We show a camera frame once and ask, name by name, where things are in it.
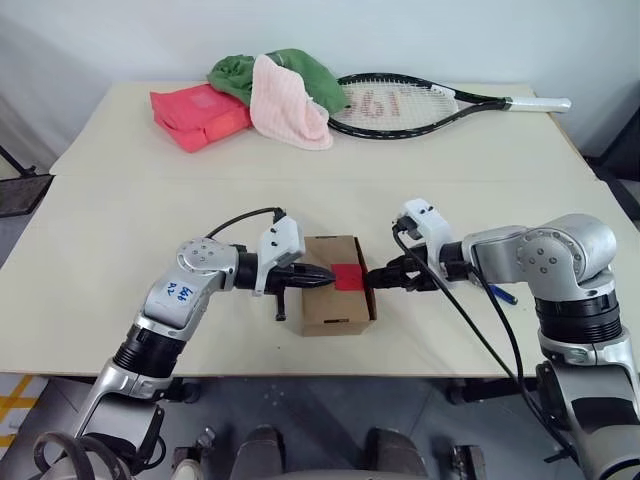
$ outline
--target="white wall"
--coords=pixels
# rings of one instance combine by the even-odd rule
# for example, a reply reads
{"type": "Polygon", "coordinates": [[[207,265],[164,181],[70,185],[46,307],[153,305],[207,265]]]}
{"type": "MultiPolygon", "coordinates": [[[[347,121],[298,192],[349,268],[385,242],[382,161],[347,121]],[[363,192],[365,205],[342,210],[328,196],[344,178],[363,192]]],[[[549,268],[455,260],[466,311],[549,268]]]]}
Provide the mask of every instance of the white wall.
{"type": "Polygon", "coordinates": [[[638,0],[2,0],[0,97],[59,154],[112,81],[203,79],[226,55],[297,47],[338,75],[568,96],[558,118],[597,155],[640,103],[639,32],[638,0]]]}

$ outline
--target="handwritten label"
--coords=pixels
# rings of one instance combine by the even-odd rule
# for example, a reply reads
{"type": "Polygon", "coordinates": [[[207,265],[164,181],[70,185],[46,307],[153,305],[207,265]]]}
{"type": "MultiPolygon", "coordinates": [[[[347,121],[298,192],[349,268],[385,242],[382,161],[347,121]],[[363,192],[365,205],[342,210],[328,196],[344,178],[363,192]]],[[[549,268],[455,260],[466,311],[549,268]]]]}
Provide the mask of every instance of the handwritten label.
{"type": "Polygon", "coordinates": [[[187,283],[175,281],[167,282],[165,287],[167,300],[174,305],[189,305],[193,298],[196,297],[198,290],[187,283]]]}

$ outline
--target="cardboard box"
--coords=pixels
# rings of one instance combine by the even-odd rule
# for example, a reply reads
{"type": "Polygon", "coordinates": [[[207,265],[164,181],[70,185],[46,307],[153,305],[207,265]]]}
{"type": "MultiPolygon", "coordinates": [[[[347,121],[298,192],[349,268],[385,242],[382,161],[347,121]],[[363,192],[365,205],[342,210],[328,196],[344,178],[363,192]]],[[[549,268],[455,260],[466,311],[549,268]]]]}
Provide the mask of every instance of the cardboard box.
{"type": "Polygon", "coordinates": [[[302,291],[302,335],[362,333],[376,319],[376,306],[373,291],[365,286],[367,266],[358,239],[305,237],[305,244],[301,261],[334,271],[337,282],[302,291]]]}

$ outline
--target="pink towel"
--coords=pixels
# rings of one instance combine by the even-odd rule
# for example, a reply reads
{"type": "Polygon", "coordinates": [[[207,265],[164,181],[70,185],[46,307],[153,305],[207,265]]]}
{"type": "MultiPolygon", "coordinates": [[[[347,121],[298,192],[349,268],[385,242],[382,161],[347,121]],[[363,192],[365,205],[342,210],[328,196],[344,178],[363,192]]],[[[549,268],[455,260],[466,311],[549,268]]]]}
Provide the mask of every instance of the pink towel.
{"type": "Polygon", "coordinates": [[[150,97],[153,119],[187,152],[251,126],[249,109],[240,100],[208,84],[150,97]]]}
{"type": "Polygon", "coordinates": [[[324,150],[333,144],[329,114],[313,102],[300,74],[259,55],[253,66],[251,120],[265,137],[306,150],[324,150]]]}

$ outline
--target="racket strings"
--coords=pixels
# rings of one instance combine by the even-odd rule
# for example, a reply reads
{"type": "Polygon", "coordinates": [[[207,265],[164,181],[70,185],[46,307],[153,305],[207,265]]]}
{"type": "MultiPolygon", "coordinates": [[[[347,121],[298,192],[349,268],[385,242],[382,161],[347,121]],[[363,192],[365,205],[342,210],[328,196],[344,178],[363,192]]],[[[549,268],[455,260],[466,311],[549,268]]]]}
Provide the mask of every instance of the racket strings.
{"type": "Polygon", "coordinates": [[[436,123],[459,110],[453,92],[393,79],[343,85],[350,108],[333,115],[345,125],[370,130],[410,130],[436,123]]]}

